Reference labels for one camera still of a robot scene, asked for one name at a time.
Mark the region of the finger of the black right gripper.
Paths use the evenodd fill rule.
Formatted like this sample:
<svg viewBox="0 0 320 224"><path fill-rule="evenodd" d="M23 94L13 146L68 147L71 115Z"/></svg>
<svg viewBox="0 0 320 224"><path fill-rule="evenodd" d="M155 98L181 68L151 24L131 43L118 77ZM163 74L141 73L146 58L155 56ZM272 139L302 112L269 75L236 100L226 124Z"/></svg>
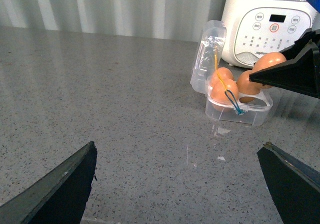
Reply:
<svg viewBox="0 0 320 224"><path fill-rule="evenodd" d="M307 30L281 53L287 61L249 75L249 80L314 98L320 97L320 33Z"/></svg>

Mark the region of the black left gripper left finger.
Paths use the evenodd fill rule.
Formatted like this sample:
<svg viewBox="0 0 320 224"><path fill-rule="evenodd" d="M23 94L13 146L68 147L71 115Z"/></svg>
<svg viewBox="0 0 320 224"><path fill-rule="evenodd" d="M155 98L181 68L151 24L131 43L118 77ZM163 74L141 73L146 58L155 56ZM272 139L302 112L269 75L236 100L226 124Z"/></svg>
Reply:
<svg viewBox="0 0 320 224"><path fill-rule="evenodd" d="M95 178L97 149L90 141L0 207L2 224L79 224Z"/></svg>

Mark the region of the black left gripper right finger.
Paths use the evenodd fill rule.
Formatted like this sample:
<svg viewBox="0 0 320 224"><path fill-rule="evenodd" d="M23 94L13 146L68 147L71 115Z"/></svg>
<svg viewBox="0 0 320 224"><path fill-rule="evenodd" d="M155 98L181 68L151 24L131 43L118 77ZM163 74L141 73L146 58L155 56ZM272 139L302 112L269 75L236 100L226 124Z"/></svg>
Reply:
<svg viewBox="0 0 320 224"><path fill-rule="evenodd" d="M320 173L271 142L257 152L260 167L284 224L320 222Z"/></svg>

